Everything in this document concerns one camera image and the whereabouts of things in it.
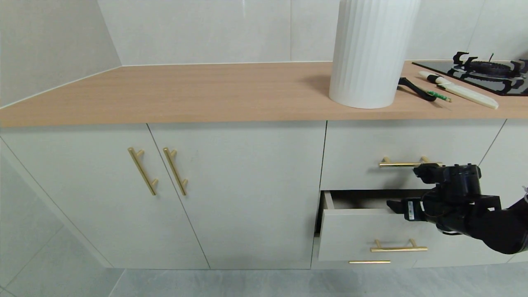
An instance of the black glass cooktop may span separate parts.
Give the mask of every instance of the black glass cooktop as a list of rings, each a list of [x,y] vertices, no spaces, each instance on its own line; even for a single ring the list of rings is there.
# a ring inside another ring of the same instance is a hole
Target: black glass cooktop
[[[503,64],[493,62],[478,63],[494,65]],[[457,65],[451,61],[420,61],[413,62],[413,64],[442,73],[447,77],[467,82],[500,96],[528,96],[528,79],[526,78],[526,73],[517,72],[517,74],[512,77],[509,77],[508,75],[506,75],[506,77],[498,77],[487,73],[477,73],[473,70],[468,71],[461,65]],[[508,65],[507,62],[505,62],[504,65],[507,65],[512,69],[514,68],[513,66]]]

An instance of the wall tile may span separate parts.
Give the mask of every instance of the wall tile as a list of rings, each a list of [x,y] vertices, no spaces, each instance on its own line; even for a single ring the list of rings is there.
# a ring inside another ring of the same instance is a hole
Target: wall tile
[[[422,0],[407,59],[451,59],[465,51],[484,0]],[[291,58],[331,61],[339,0],[292,0]]]
[[[340,0],[291,0],[292,61],[332,61]]]
[[[60,220],[0,159],[0,285],[5,287],[59,231]]]
[[[483,3],[484,0],[422,0],[406,58],[452,59],[457,51],[465,51]]]
[[[0,1],[1,104],[120,65],[97,0]]]
[[[486,0],[469,52],[483,59],[528,59],[528,1]]]
[[[99,0],[123,65],[290,59],[289,0]]]
[[[62,228],[6,289],[17,296],[107,297],[122,272],[102,267]]]

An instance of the label sticker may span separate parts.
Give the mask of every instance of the label sticker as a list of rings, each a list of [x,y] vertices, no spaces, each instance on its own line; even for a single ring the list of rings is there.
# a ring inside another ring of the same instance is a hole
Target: label sticker
[[[409,208],[409,220],[414,220],[414,204],[412,201],[407,202],[407,207]]]

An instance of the burner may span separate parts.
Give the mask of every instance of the burner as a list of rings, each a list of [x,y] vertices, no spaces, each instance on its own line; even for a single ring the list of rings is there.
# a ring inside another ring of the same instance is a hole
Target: burner
[[[491,57],[489,61],[474,61],[477,57],[469,57],[466,62],[462,62],[460,57],[467,52],[457,52],[453,56],[453,62],[455,65],[453,69],[459,72],[463,72],[464,75],[474,76],[478,79],[492,80],[492,81],[501,81],[504,79],[525,79],[521,72],[526,72],[528,63],[525,60],[521,60],[525,63],[524,67],[521,69],[521,63],[517,61],[511,61],[513,68],[506,64],[491,62]]]
[[[509,78],[512,74],[512,68],[508,65],[485,61],[472,62],[466,67],[466,71],[503,78]]]

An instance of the gas stove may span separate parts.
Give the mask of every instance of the gas stove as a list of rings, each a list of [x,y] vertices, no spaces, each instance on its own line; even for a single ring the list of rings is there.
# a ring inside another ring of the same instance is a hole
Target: gas stove
[[[501,96],[528,96],[528,60],[511,62],[461,60],[467,52],[457,52],[453,61],[420,61],[413,64],[442,73]]]

